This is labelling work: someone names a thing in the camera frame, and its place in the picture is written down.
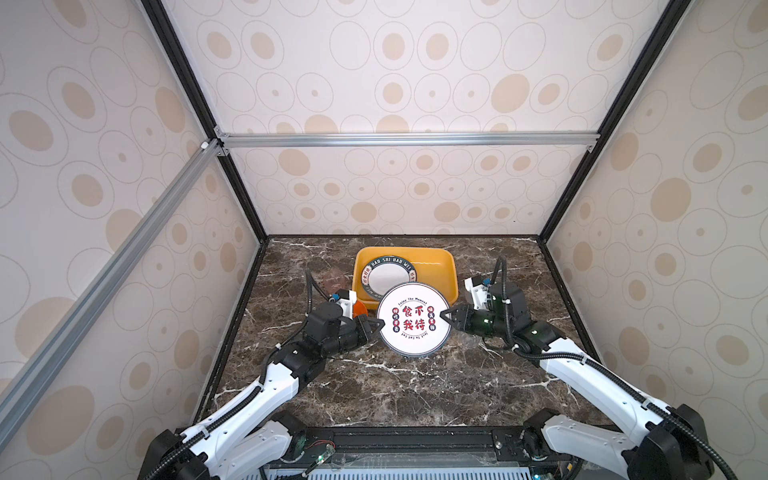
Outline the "orange plastic bowl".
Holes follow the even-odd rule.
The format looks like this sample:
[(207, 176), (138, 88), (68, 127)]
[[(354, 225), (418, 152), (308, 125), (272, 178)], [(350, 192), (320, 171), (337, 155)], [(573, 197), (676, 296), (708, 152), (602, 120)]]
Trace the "orange plastic bowl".
[(361, 315), (367, 315), (368, 309), (361, 300), (357, 300), (352, 308), (352, 318), (357, 318)]

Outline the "green rim lettered plate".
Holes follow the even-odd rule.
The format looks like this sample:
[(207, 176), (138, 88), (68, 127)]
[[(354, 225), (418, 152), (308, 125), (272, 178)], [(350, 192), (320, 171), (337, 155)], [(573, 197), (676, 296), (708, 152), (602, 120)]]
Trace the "green rim lettered plate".
[(362, 288), (375, 300), (381, 300), (394, 287), (416, 280), (415, 266), (405, 258), (394, 255), (370, 260), (361, 272)]

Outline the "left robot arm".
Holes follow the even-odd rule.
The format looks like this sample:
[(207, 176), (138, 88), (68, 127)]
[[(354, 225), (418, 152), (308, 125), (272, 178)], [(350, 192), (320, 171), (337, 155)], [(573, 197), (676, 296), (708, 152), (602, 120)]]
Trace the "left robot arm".
[(198, 423), (151, 441), (138, 477), (241, 479), (288, 453), (302, 426), (271, 415), (324, 372), (328, 359), (373, 342), (385, 326), (354, 316), (354, 304), (339, 294), (310, 304), (300, 328), (266, 356), (253, 383)]

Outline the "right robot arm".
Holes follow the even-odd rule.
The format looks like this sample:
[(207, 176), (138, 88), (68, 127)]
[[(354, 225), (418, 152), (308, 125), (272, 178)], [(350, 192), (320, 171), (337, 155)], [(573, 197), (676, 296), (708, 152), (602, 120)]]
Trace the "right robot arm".
[(709, 479), (735, 471), (709, 444), (701, 415), (672, 407), (634, 387), (546, 321), (532, 320), (521, 289), (501, 278), (468, 279), (469, 304), (441, 312), (453, 329), (500, 338), (518, 357), (563, 381), (597, 407), (614, 429), (575, 421), (551, 408), (530, 417), (521, 441), (525, 455), (543, 461), (568, 455), (624, 479)]

